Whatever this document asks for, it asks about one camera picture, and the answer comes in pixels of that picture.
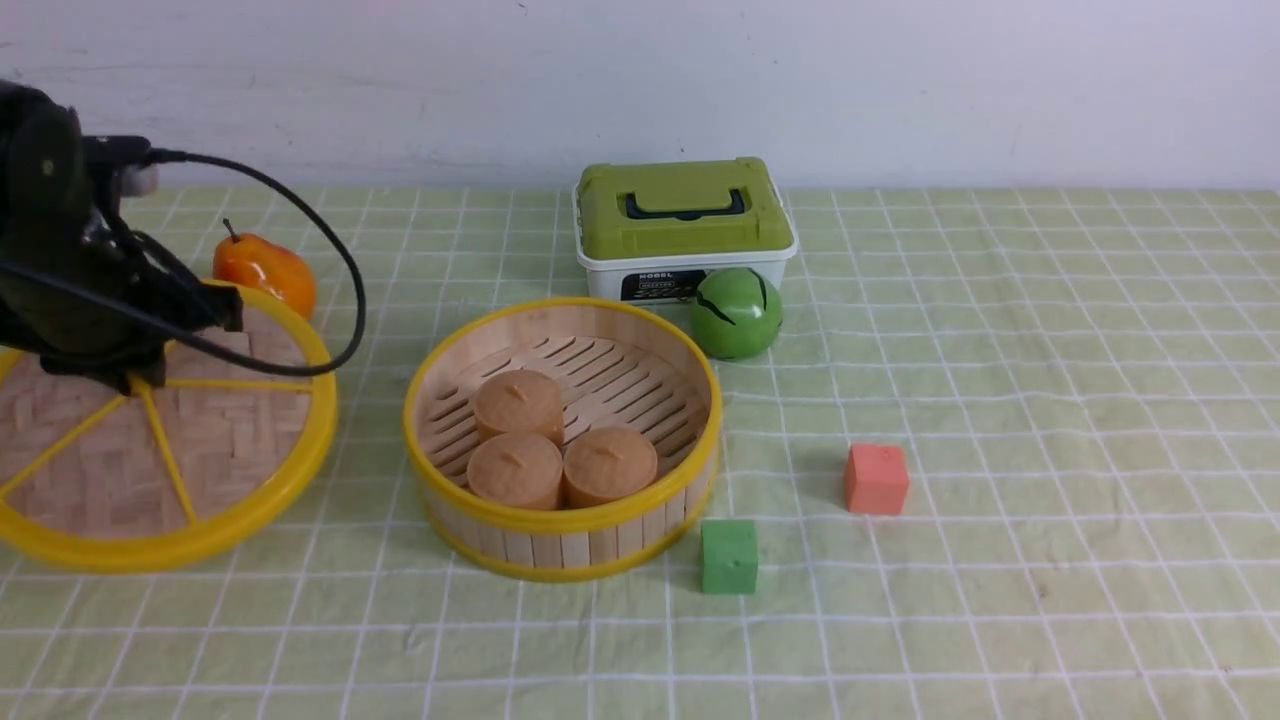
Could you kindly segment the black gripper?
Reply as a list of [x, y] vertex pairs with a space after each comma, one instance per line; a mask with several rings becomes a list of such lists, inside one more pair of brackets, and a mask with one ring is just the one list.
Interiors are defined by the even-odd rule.
[[[3, 265], [124, 302], [140, 269], [96, 219], [95, 182], [77, 114], [45, 92], [3, 82]], [[243, 302], [230, 286], [198, 279], [173, 252], [150, 246], [150, 315], [188, 333], [242, 332]], [[133, 379], [164, 386], [164, 340], [128, 318], [47, 284], [3, 274], [3, 346], [38, 359], [50, 375], [77, 375], [119, 395]]]

